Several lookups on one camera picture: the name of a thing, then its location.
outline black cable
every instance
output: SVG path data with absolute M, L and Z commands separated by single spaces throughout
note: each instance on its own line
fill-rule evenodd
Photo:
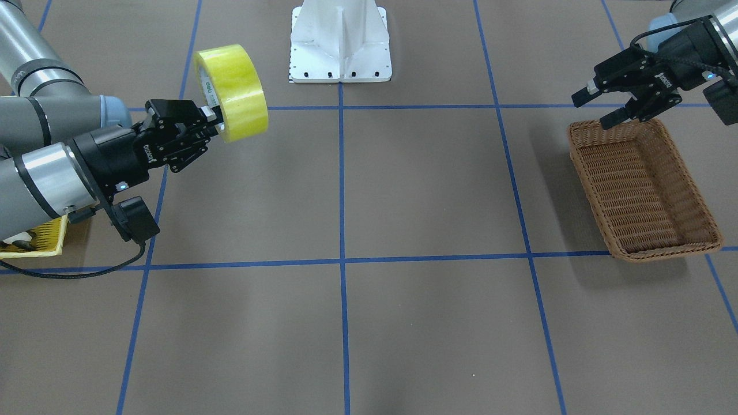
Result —
M 674 1 L 672 1 L 672 5 L 669 7 L 669 13 L 673 12 L 674 11 L 674 7 L 676 7 L 679 4 L 681 4 L 682 1 L 684 1 L 684 0 L 674 0 Z
M 108 268 L 107 270 L 97 271 L 97 272 L 90 272 L 87 274 L 71 274 L 71 275 L 65 275 L 65 274 L 42 274 L 39 272 L 33 272 L 29 270 L 24 270 L 22 268 L 18 268 L 14 265 L 10 265 L 5 261 L 0 261 L 0 267 L 5 267 L 11 271 L 15 271 L 18 274 L 28 275 L 29 277 L 36 277 L 36 278 L 48 278 L 52 280 L 78 280 L 81 278 L 91 278 L 91 277 L 99 277 L 101 275 L 109 274 L 114 271 L 118 271 L 121 268 L 133 264 L 134 262 L 138 261 L 143 257 L 143 254 L 146 252 L 146 243 L 139 244 L 139 247 L 141 247 L 139 253 L 134 256 L 133 258 L 127 260 L 126 262 L 123 262 L 120 265 L 116 265 L 115 267 Z
M 682 21 L 680 23 L 670 24 L 668 26 L 664 26 L 664 27 L 661 27 L 659 29 L 649 30 L 648 32 L 643 32 L 640 35 L 635 36 L 633 38 L 633 40 L 630 41 L 630 47 L 635 47 L 636 44 L 638 43 L 638 41 L 640 41 L 642 38 L 646 38 L 646 37 L 651 36 L 651 35 L 654 35 L 656 33 L 666 32 L 667 30 L 676 29 L 677 27 L 689 26 L 690 24 L 697 23 L 698 21 L 701 21 L 701 20 L 703 20 L 705 18 L 708 18 L 708 16 L 699 17 L 699 18 L 693 18 L 692 20 Z M 676 64 L 688 65 L 688 66 L 692 66 L 694 68 L 701 69 L 703 71 L 710 71 L 710 72 L 712 72 L 712 73 L 714 73 L 716 75 L 720 75 L 720 76 L 723 76 L 723 77 L 726 77 L 726 78 L 732 76 L 732 74 L 731 74 L 731 72 L 729 70 L 727 70 L 725 68 L 722 68 L 720 66 L 712 66 L 712 65 L 705 64 L 703 62 L 692 61 L 692 60 L 685 59 L 685 58 L 679 58 L 677 56 L 657 55 L 654 52 L 651 52 L 651 51 L 645 50 L 645 49 L 641 49 L 641 52 L 645 56 L 649 56 L 651 58 L 654 58 L 657 61 L 673 62 L 673 63 L 676 63 Z
M 703 19 L 702 17 L 693 18 L 692 20 L 682 21 L 680 23 L 674 23 L 674 24 L 670 24 L 669 26 L 664 26 L 664 27 L 660 27 L 655 30 L 649 30 L 648 32 L 643 32 L 640 35 L 635 36 L 633 40 L 630 41 L 630 47 L 635 47 L 635 44 L 638 43 L 638 41 L 640 41 L 642 38 L 655 35 L 656 33 L 666 32 L 667 30 L 676 29 L 677 27 L 689 26 L 690 24 L 697 23 L 698 21 L 702 19 Z

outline metal bracket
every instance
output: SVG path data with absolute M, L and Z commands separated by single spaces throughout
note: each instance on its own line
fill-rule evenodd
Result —
M 387 11 L 374 0 L 305 0 L 292 11 L 290 39 L 291 82 L 392 78 Z

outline yellow basket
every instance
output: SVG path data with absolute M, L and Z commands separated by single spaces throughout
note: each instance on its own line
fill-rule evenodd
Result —
M 64 245 L 67 222 L 66 216 L 62 216 L 41 226 L 34 227 L 32 230 L 36 233 L 36 237 L 33 239 L 33 244 L 36 246 L 35 251 L 28 252 L 10 245 L 7 248 L 0 248 L 0 259 L 60 255 L 61 248 Z

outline tape label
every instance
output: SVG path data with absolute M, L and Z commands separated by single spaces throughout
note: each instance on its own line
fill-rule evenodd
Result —
M 213 87 L 213 81 L 210 79 L 210 75 L 205 72 L 205 68 L 200 67 L 200 84 L 202 85 L 202 92 L 205 95 L 205 100 L 208 106 L 220 105 L 218 102 L 218 95 L 215 94 L 215 88 Z

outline grid line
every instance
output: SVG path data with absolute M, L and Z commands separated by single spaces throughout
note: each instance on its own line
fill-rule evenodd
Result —
M 187 86 L 187 76 L 190 72 L 190 62 L 192 61 L 192 54 L 195 47 L 195 40 L 197 39 L 197 29 L 200 22 L 200 12 L 202 11 L 202 0 L 197 1 L 197 8 L 195 9 L 195 18 L 192 25 L 192 33 L 190 35 L 190 44 L 187 48 L 187 59 L 185 61 L 184 70 L 182 71 L 182 83 L 179 89 L 179 99 L 181 100 L 185 95 L 185 88 Z M 164 195 L 167 189 L 167 171 L 164 170 L 162 175 L 162 182 L 159 186 L 159 199 L 156 201 L 156 213 L 154 215 L 154 221 L 158 224 L 162 214 L 162 206 L 164 205 Z M 139 298 L 136 305 L 136 314 L 134 317 L 133 328 L 131 329 L 131 339 L 128 343 L 128 354 L 125 359 L 125 369 L 123 370 L 123 379 L 120 383 L 120 395 L 118 396 L 118 405 L 116 415 L 123 415 L 123 408 L 125 405 L 125 395 L 128 390 L 128 381 L 131 376 L 131 367 L 133 366 L 134 352 L 136 351 L 136 341 L 138 338 L 138 330 L 141 323 L 141 314 L 143 311 L 143 304 L 146 296 L 146 287 L 148 285 L 148 276 L 151 271 L 151 260 L 154 257 L 154 248 L 156 246 L 156 236 L 151 239 L 148 254 L 146 255 L 146 265 L 144 266 L 143 276 L 141 277 L 141 288 L 139 290 Z
M 38 32 L 41 33 L 41 31 L 44 29 L 44 25 L 46 25 L 46 18 L 49 17 L 49 10 L 51 10 L 51 2 L 53 0 L 49 0 L 46 2 L 46 6 L 44 7 L 44 14 L 41 15 L 41 20 L 38 22 Z
M 351 414 L 350 355 L 348 346 L 348 291 L 346 288 L 346 203 L 344 152 L 343 83 L 338 84 L 338 182 L 339 182 L 339 262 L 341 281 L 341 333 L 343 347 L 343 413 Z
M 720 250 L 722 253 L 738 252 L 738 247 L 724 247 Z M 450 261 L 491 261 L 503 259 L 521 259 L 529 256 L 533 258 L 572 258 L 586 256 L 609 256 L 610 253 L 605 250 L 594 251 L 560 251 L 560 252 L 532 252 L 528 253 L 490 253 L 490 254 L 471 254 L 471 255 L 415 255 L 415 256 L 381 256 L 381 257 L 347 257 L 341 258 L 324 258 L 324 259 L 286 259 L 271 261 L 240 261 L 240 262 L 204 262 L 193 264 L 151 264 L 151 271 L 168 271 L 168 270 L 205 270 L 218 268 L 267 268 L 267 267 L 296 267 L 310 265 L 338 265 L 341 262 L 346 264 L 386 264 L 393 262 L 450 262 Z M 56 267 L 56 268 L 29 268 L 35 272 L 97 272 L 107 270 L 110 266 L 104 267 Z M 129 265 L 121 269 L 121 271 L 143 271 L 144 265 Z M 15 275 L 10 270 L 0 270 L 0 275 Z
M 610 8 L 607 6 L 607 2 L 605 0 L 600 0 L 602 3 L 602 7 L 604 8 L 604 12 L 607 15 L 607 20 L 610 21 L 610 26 L 613 27 L 613 33 L 615 33 L 615 39 L 618 41 L 618 45 L 620 45 L 620 50 L 625 50 L 625 46 L 623 45 L 622 39 L 620 39 L 620 33 L 618 32 L 618 27 L 615 25 L 615 20 L 613 19 L 613 14 L 610 13 Z
M 538 284 L 538 274 L 536 272 L 536 264 L 533 259 L 533 256 L 531 255 L 531 243 L 528 238 L 528 229 L 525 226 L 525 216 L 523 215 L 523 206 L 520 202 L 520 194 L 517 190 L 517 182 L 515 179 L 515 170 L 512 163 L 512 158 L 510 155 L 510 148 L 508 146 L 507 141 L 507 134 L 505 132 L 505 123 L 503 121 L 503 114 L 502 110 L 500 109 L 500 100 L 497 96 L 497 88 L 494 84 L 494 73 L 492 71 L 492 63 L 489 59 L 489 49 L 487 47 L 487 40 L 484 35 L 484 28 L 482 25 L 482 18 L 479 12 L 479 4 L 477 0 L 473 0 L 474 2 L 474 9 L 477 17 L 477 26 L 479 28 L 479 37 L 482 43 L 482 51 L 484 53 L 484 61 L 487 65 L 487 75 L 489 76 L 489 86 L 492 89 L 492 98 L 494 100 L 494 104 L 496 106 L 495 111 L 497 112 L 497 122 L 500 124 L 500 136 L 502 138 L 503 147 L 505 149 L 505 158 L 508 165 L 508 170 L 510 173 L 510 183 L 513 190 L 513 195 L 515 196 L 515 205 L 517 206 L 517 213 L 518 213 L 518 219 L 520 220 L 520 229 L 523 233 L 523 242 L 525 243 L 525 253 L 528 256 L 528 266 L 531 271 L 531 278 L 533 280 L 533 288 L 536 292 L 536 302 L 538 304 L 538 312 L 540 314 L 541 318 L 541 326 L 543 328 L 543 335 L 545 337 L 546 342 L 546 349 L 548 351 L 548 359 L 551 364 L 551 374 L 553 375 L 553 383 L 556 386 L 556 395 L 559 399 L 559 409 L 561 411 L 562 415 L 567 415 L 566 411 L 566 402 L 564 400 L 564 392 L 561 387 L 561 380 L 559 379 L 559 369 L 556 364 L 556 355 L 554 354 L 554 345 L 551 342 L 551 333 L 548 329 L 548 319 L 546 318 L 546 311 L 543 304 L 543 297 L 541 294 L 541 289 Z
M 715 280 L 715 285 L 717 286 L 717 290 L 720 292 L 720 297 L 723 298 L 725 309 L 728 312 L 728 316 L 731 318 L 731 322 L 733 323 L 733 328 L 735 329 L 736 334 L 738 335 L 738 320 L 736 319 L 736 314 L 733 311 L 733 307 L 731 306 L 731 302 L 728 299 L 728 295 L 725 293 L 725 288 L 723 288 L 723 282 L 720 280 L 720 276 L 717 274 L 715 265 L 712 263 L 712 257 L 709 254 L 707 254 L 705 255 L 705 259 L 707 260 L 707 265 L 710 266 L 710 272 L 712 272 L 712 278 Z
M 617 103 L 588 103 L 590 108 L 620 108 Z M 709 108 L 707 103 L 681 103 L 683 108 Z M 541 108 L 575 108 L 570 103 L 538 103 L 538 104 L 430 104 L 430 105 L 346 105 L 344 111 L 375 111 L 383 109 L 541 109 Z M 270 111 L 336 111 L 338 106 L 270 106 Z M 143 107 L 130 107 L 130 112 L 146 112 Z

